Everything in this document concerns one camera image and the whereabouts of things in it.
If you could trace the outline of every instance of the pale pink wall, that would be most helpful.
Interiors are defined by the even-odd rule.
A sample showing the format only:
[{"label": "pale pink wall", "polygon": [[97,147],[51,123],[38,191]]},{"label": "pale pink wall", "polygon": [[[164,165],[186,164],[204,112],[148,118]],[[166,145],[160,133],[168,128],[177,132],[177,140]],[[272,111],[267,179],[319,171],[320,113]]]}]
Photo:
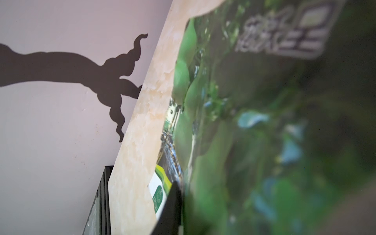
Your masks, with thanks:
[{"label": "pale pink wall", "polygon": [[[144,81],[171,0],[0,1],[0,43],[18,53],[74,52],[102,65],[141,40],[128,77]],[[126,118],[136,100],[123,97]],[[0,88],[0,234],[81,235],[105,165],[120,148],[109,107],[81,84]]]}]

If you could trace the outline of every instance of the blue flower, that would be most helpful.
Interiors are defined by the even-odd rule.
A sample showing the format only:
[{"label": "blue flower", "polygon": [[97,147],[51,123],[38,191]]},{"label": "blue flower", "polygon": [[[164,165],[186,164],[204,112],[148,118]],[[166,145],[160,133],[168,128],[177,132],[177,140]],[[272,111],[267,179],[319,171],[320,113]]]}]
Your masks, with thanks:
[{"label": "blue flower", "polygon": [[299,124],[289,124],[286,126],[286,130],[290,133],[293,137],[298,139],[299,141],[303,140],[303,132],[305,127],[307,126],[306,121],[301,121]]},{"label": "blue flower", "polygon": [[256,111],[247,111],[240,115],[238,126],[241,128],[250,128],[261,121],[267,122],[268,120],[269,116],[266,114],[261,114]]},{"label": "blue flower", "polygon": [[205,97],[205,88],[203,87],[201,90],[201,99]]},{"label": "blue flower", "polygon": [[209,101],[207,101],[205,104],[204,104],[204,107],[209,107],[209,106],[211,106],[212,105],[212,102],[211,102],[211,100],[209,100]]},{"label": "blue flower", "polygon": [[287,165],[296,162],[302,157],[302,155],[303,151],[300,146],[290,137],[285,137],[282,154],[280,156],[281,163]]},{"label": "blue flower", "polygon": [[275,210],[264,201],[260,194],[252,192],[251,197],[254,200],[255,209],[263,214],[265,218],[270,221],[275,221],[277,219],[277,213]]},{"label": "blue flower", "polygon": [[301,234],[303,232],[303,223],[300,219],[293,219],[291,227],[295,234]]},{"label": "blue flower", "polygon": [[269,178],[266,178],[264,180],[264,183],[262,185],[262,189],[263,189],[263,192],[264,192],[264,195],[270,199],[271,198],[271,195],[272,195],[272,187],[273,185],[276,183],[276,179],[273,178],[273,177],[269,177]]}]

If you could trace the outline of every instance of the green vegetable image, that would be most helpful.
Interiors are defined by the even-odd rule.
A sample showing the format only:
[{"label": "green vegetable image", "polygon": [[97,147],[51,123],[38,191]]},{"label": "green vegetable image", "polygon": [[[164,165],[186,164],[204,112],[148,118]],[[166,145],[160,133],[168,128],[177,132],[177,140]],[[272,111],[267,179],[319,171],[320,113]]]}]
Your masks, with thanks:
[{"label": "green vegetable image", "polygon": [[201,77],[194,79],[185,96],[184,112],[187,113],[192,122],[196,118],[197,106],[202,98],[202,87],[203,79]]},{"label": "green vegetable image", "polygon": [[172,99],[178,105],[182,105],[185,94],[189,87],[189,71],[187,64],[183,60],[177,60],[174,73],[174,87],[172,89]]},{"label": "green vegetable image", "polygon": [[192,122],[186,112],[183,112],[177,121],[174,145],[180,167],[185,169],[192,149]]},{"label": "green vegetable image", "polygon": [[194,29],[194,18],[189,20],[188,27],[184,32],[183,40],[180,45],[178,60],[183,60],[187,64],[192,62],[197,44],[197,35]]},{"label": "green vegetable image", "polygon": [[316,234],[376,178],[370,9],[226,0],[189,20],[159,155],[184,234]]},{"label": "green vegetable image", "polygon": [[201,234],[209,226],[226,221],[224,166],[232,146],[231,127],[221,122],[208,151],[198,156],[184,205],[187,234]]}]

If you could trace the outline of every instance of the wall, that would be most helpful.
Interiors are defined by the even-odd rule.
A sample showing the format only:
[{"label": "wall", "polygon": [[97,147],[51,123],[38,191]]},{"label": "wall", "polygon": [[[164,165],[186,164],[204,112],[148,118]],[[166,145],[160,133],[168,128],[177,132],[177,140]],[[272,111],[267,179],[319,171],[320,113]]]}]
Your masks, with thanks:
[{"label": "wall", "polygon": [[136,102],[109,180],[111,231],[149,234],[156,217],[147,189],[153,175],[161,132],[171,97],[174,67],[185,25],[223,0],[174,0]]},{"label": "wall", "polygon": [[[1,1],[0,43],[21,54],[72,52],[103,65],[147,33],[127,77],[140,86],[170,5]],[[136,99],[122,102],[125,133]],[[104,166],[114,164],[121,145],[110,107],[79,83],[32,81],[0,87],[0,110],[0,234],[82,234]]]}]

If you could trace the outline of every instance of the marble pattern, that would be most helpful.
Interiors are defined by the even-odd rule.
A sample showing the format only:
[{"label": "marble pattern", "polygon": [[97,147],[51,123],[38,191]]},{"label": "marble pattern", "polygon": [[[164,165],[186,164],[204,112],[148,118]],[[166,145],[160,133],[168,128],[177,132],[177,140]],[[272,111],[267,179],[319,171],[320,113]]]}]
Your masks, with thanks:
[{"label": "marble pattern", "polygon": [[222,2],[172,2],[108,183],[112,235],[149,234],[156,223],[147,185],[161,146],[184,28],[190,17],[205,14]]}]

